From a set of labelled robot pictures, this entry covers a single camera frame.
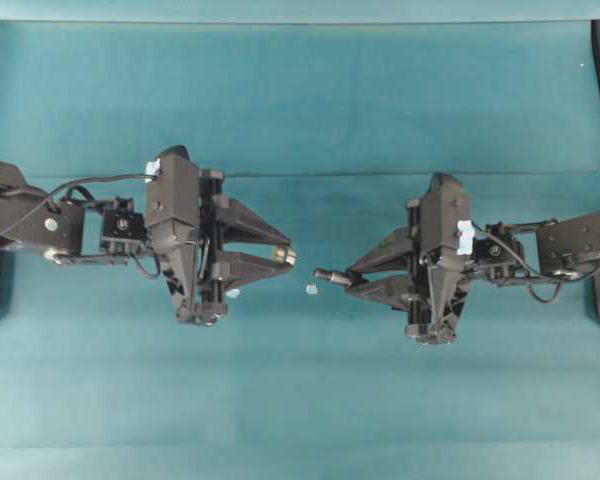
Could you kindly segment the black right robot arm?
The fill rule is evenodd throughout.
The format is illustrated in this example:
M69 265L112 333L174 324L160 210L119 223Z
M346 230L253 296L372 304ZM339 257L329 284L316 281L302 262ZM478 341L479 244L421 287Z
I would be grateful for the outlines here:
M418 343L450 344L474 280L532 291L600 278L600 212L480 228L468 201L430 192L409 202L405 227L325 277L406 313L405 333Z

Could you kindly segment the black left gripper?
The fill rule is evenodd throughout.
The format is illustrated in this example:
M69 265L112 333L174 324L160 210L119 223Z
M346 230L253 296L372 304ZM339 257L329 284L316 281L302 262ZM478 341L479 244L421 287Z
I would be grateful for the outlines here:
M227 313L227 290L290 272L292 264L243 252L223 251L226 243L290 245L290 239L253 210L223 193L224 174L200 170L200 226L168 224L149 244L167 282L176 319L212 326Z

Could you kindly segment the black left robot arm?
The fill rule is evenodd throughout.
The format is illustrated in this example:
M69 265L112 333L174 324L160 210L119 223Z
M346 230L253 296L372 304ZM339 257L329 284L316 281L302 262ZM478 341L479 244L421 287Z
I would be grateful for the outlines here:
M184 146L159 153L139 177L142 213L131 198L94 197L87 178L47 192L0 161L0 252L29 250L67 266L151 258L147 276L165 278L177 320L207 326L226 315L227 292L293 269L291 240L224 195L223 172L200 168Z

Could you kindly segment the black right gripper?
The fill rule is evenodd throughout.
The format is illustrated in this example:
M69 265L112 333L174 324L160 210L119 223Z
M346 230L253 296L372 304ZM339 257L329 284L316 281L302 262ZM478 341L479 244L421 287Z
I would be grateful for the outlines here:
M347 270L356 273L400 270L408 266L409 258L414 253L414 282L422 300L413 305L406 333L422 345L450 344L456 339L456 326L469 290L466 269L473 254L473 226L471 217L458 222L460 242L457 253L467 256L461 272L431 266L428 258L422 260L419 256L421 198L408 202L408 227L394 230ZM352 285L345 292L406 312L410 304L409 297L413 294L413 280L404 274L391 275Z

